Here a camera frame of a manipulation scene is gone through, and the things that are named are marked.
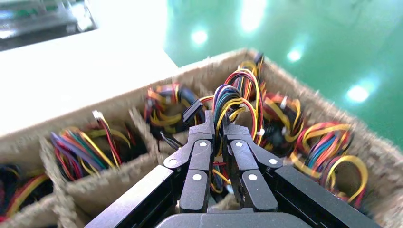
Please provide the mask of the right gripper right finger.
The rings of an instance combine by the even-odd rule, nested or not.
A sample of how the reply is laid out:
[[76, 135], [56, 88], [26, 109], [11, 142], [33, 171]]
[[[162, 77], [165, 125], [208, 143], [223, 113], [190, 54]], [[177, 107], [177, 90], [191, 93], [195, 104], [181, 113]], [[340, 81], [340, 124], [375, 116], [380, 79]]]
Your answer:
[[222, 121], [223, 158], [235, 198], [242, 208], [254, 212], [274, 212], [278, 202], [264, 174], [280, 168], [280, 159], [254, 143], [247, 127], [230, 122], [226, 114]]

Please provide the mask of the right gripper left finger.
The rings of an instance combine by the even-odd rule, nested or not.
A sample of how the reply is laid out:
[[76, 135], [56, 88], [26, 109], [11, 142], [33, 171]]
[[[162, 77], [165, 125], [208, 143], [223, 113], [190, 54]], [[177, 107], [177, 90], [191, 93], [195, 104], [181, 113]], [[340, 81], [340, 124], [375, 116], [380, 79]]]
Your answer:
[[179, 193], [181, 213], [205, 213], [211, 183], [215, 131], [212, 111], [205, 122], [189, 128], [187, 143], [168, 156], [164, 166], [175, 172], [173, 187]]

